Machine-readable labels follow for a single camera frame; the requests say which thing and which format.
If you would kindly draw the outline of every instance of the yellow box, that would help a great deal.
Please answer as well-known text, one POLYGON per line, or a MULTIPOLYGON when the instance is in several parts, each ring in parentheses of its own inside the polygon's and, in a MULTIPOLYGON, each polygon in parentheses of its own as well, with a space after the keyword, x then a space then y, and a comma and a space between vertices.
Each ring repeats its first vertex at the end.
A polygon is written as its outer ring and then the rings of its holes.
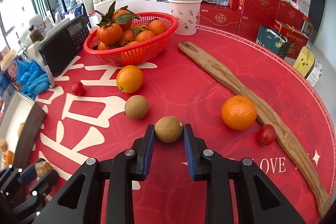
POLYGON ((310 68, 314 65, 315 55, 308 50, 307 47, 303 47, 297 57, 293 68, 296 69, 303 77, 305 77, 310 68))

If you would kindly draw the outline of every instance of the wooden stick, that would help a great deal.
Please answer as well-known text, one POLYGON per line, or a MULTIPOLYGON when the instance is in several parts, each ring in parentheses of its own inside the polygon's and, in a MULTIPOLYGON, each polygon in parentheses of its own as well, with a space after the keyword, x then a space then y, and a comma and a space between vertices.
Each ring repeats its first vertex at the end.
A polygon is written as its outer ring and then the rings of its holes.
POLYGON ((275 128, 277 143, 307 181, 310 190, 315 196, 319 215, 323 218, 330 208, 328 194, 321 185, 319 175, 299 140, 280 119, 278 114, 268 103, 244 86, 225 65, 206 51, 191 42, 181 42, 178 44, 178 48, 234 94, 243 95, 254 102, 257 108, 258 122, 261 125, 271 124, 275 128))

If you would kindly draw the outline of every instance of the basket of tangerines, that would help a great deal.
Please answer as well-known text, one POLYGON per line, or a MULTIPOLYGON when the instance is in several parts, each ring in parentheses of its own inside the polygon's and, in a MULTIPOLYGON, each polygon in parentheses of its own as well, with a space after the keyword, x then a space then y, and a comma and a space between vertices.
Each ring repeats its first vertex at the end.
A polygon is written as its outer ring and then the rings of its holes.
POLYGON ((99 28, 90 34, 83 48, 110 66, 124 67, 147 62, 167 45, 177 29, 175 17, 157 12, 135 14, 128 6, 115 11, 115 2, 102 17, 99 28))

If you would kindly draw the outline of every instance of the white wall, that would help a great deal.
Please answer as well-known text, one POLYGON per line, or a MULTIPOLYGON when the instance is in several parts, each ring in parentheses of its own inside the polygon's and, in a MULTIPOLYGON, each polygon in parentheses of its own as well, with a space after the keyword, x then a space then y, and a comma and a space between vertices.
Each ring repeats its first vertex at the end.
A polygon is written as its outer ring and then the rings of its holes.
POLYGON ((336 0, 325 0, 322 22, 314 45, 321 50, 336 69, 335 13, 336 0))

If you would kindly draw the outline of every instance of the basket rim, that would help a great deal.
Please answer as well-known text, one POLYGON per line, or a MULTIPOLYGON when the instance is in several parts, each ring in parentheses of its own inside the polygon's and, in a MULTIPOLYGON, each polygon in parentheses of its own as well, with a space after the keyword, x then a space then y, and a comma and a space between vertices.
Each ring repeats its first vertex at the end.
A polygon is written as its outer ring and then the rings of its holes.
POLYGON ((84 52, 87 53, 87 54, 90 54, 90 55, 96 55, 96 56, 99 55, 100 56, 100 55, 120 54, 120 53, 123 53, 123 52, 132 51, 132 50, 135 50, 137 48, 141 48, 141 47, 147 46, 149 44, 153 44, 155 42, 158 42, 158 41, 170 36, 173 32, 176 31, 177 27, 179 26, 179 22, 177 21, 177 19, 174 16, 166 14, 166 13, 142 12, 142 13, 137 13, 137 15, 140 16, 140 17, 142 17, 142 16, 144 16, 144 17, 145 16, 161 17, 161 18, 169 20, 170 22, 173 23, 173 25, 168 30, 166 30, 165 32, 163 32, 163 33, 161 33, 161 34, 159 34, 159 35, 157 35, 157 36, 155 36, 151 39, 148 39, 146 41, 139 42, 139 43, 136 43, 136 44, 133 44, 133 45, 130 45, 130 46, 113 48, 113 49, 110 49, 110 50, 103 50, 103 51, 92 50, 88 47, 89 43, 96 37, 97 30, 95 30, 85 39, 85 42, 83 44, 84 52))

